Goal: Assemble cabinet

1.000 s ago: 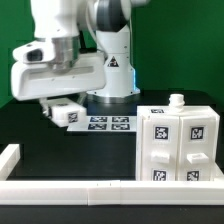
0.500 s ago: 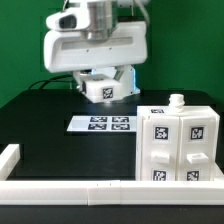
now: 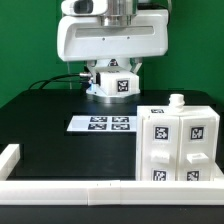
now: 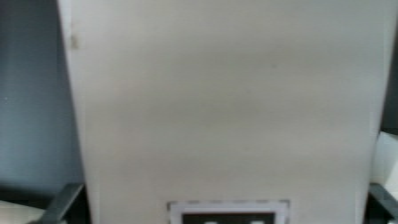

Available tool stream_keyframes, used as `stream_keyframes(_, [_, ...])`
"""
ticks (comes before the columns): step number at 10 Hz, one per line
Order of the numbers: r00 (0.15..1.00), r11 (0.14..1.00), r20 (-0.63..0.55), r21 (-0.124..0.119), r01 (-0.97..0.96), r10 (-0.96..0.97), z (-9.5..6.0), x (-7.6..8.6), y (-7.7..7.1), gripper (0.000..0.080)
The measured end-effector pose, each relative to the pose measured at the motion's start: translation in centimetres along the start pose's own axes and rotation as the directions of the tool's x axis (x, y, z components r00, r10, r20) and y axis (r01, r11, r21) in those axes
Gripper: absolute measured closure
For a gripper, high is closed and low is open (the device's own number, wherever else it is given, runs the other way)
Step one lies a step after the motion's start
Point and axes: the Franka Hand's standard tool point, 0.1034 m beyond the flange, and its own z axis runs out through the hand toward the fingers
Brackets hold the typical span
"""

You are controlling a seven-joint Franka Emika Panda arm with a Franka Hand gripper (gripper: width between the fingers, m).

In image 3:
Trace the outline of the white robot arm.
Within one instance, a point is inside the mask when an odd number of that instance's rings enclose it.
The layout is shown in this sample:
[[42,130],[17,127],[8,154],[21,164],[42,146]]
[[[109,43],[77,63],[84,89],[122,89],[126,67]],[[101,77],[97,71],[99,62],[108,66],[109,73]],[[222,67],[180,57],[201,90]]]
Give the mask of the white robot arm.
[[86,63],[89,97],[107,103],[136,97],[142,59],[168,50],[171,10],[171,1],[162,7],[150,0],[63,0],[58,56]]

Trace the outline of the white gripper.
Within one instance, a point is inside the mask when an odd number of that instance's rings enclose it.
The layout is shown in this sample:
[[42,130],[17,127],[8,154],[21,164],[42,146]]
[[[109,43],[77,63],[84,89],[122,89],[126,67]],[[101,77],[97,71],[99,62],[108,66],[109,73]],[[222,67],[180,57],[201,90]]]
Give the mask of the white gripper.
[[104,27],[98,17],[63,17],[58,25],[57,53],[63,61],[87,61],[93,83],[100,73],[91,60],[132,58],[136,74],[143,59],[164,55],[168,49],[168,11],[139,10],[129,26]]

